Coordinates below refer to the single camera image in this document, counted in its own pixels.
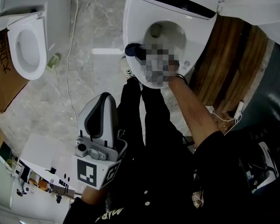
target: toilet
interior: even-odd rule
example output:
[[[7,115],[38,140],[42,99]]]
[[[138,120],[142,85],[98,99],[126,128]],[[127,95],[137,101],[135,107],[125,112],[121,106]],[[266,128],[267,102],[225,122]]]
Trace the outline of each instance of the toilet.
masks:
[[[0,31],[8,29],[18,73],[36,80],[70,36],[70,0],[0,0]]]
[[[216,21],[217,6],[218,0],[126,0],[124,46],[161,43],[171,47],[180,64],[177,72],[184,76],[206,46]],[[126,58],[141,83],[161,88],[147,81],[135,57]]]

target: black pants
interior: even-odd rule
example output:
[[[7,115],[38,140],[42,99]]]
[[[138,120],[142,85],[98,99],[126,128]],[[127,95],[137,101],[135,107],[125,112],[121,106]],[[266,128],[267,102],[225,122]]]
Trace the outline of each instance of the black pants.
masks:
[[[146,109],[145,145],[139,112],[141,95]],[[143,86],[141,91],[139,81],[130,78],[123,88],[117,111],[119,127],[125,130],[123,139],[128,147],[112,184],[112,195],[117,196],[112,202],[116,205],[110,208],[131,203],[137,199],[137,191],[143,193],[142,188],[148,186],[162,193],[161,187],[185,185],[190,192],[191,152],[183,146],[182,134],[170,121],[161,90]]]

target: toilet seat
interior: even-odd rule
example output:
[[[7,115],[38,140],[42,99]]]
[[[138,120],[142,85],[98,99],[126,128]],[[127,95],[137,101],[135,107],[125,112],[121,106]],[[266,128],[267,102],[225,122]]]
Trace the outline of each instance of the toilet seat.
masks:
[[[214,0],[213,4],[212,10],[216,11],[218,1]],[[186,37],[184,53],[179,57],[180,68],[177,71],[179,74],[185,75],[203,52],[216,18],[217,14],[207,20],[182,14],[144,0],[126,0],[123,24],[124,46],[130,43],[144,44],[145,34],[154,23],[161,21],[176,23],[183,29]],[[126,58],[132,72],[141,83],[151,88],[158,88],[146,81],[135,57],[127,56]]]
[[[45,20],[40,15],[26,15],[7,26],[14,67],[28,80],[38,79],[48,62]]]

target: white appliance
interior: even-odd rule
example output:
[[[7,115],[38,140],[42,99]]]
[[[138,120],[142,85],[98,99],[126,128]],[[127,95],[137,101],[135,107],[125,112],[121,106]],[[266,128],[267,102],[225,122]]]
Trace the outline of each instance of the white appliance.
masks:
[[[0,31],[8,29],[15,69],[38,79],[70,36],[70,0],[0,0]]]
[[[280,0],[126,0],[124,46],[130,43],[170,45],[179,58],[177,72],[185,75],[203,52],[217,12],[222,16],[241,18],[252,25],[261,25],[270,38],[278,37],[275,41],[280,42],[280,30],[276,34],[276,28],[280,26],[273,25],[280,22]],[[126,58],[141,83],[160,88],[147,81],[135,57]]]
[[[124,46],[130,43],[168,45],[179,58],[178,73],[185,75],[203,52],[216,21],[217,6],[218,0],[126,0]],[[155,24],[161,27],[158,37],[151,34]],[[126,58],[141,83],[159,88],[146,80],[135,57]]]

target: black bracelet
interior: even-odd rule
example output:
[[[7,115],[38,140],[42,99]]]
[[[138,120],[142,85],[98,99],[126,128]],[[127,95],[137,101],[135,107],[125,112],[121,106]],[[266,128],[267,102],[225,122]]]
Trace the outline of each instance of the black bracelet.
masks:
[[[179,77],[180,79],[183,79],[183,81],[186,83],[186,85],[188,85],[188,82],[187,82],[187,80],[184,76],[182,76],[181,74],[176,74],[176,77]]]

